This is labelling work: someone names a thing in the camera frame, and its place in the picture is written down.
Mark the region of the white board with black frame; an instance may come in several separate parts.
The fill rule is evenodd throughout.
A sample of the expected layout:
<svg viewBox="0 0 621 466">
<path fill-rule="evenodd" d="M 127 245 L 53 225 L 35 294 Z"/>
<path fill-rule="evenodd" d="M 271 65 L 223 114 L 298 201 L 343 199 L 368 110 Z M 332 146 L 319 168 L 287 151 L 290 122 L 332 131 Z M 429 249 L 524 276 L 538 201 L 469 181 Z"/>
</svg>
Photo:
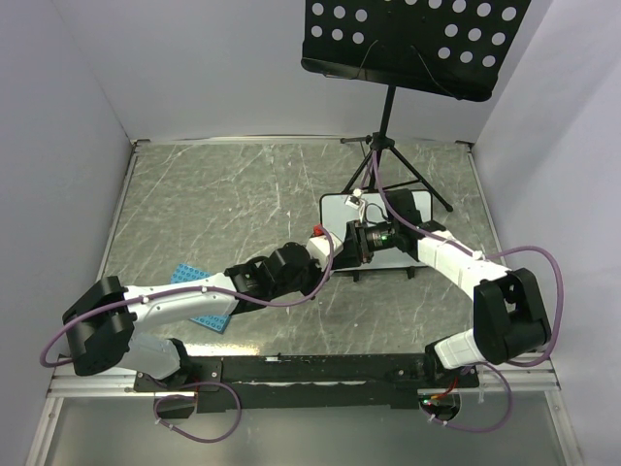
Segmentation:
<svg viewBox="0 0 621 466">
<path fill-rule="evenodd" d="M 415 206 L 421 214 L 422 221 L 433 219 L 432 196 L 426 190 L 410 189 L 409 193 L 415 203 Z M 341 240 L 346 234 L 346 224 L 352 220 L 359 218 L 358 211 L 348 205 L 345 201 L 347 194 L 325 194 L 320 198 L 320 222 L 330 232 L 336 234 Z M 370 211 L 368 219 L 373 222 L 381 222 L 383 218 L 375 207 L 379 205 L 384 213 L 386 213 L 383 201 L 378 193 L 366 193 L 363 195 Z M 415 261 L 409 255 L 396 249 L 378 251 L 370 263 L 361 264 L 358 267 L 337 268 L 341 272 L 367 272 L 376 270 L 389 269 L 409 269 L 412 267 L 423 267 L 423 264 Z"/>
</svg>

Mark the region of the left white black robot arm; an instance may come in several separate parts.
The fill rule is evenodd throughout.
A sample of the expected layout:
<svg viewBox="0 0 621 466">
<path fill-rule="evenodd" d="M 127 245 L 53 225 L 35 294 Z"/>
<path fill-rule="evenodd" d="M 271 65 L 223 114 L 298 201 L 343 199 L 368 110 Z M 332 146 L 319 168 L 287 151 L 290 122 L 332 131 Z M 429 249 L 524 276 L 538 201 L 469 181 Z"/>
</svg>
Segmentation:
<svg viewBox="0 0 621 466">
<path fill-rule="evenodd" d="M 329 279 L 343 241 L 321 232 L 304 245 L 290 242 L 268 256 L 204 279 L 158 286 L 124 286 L 116 276 L 97 281 L 62 317 L 74 371 L 81 377 L 119 367 L 146 373 L 172 390 L 190 382 L 183 343 L 153 328 L 198 316 L 236 316 L 298 293 L 310 301 Z"/>
</svg>

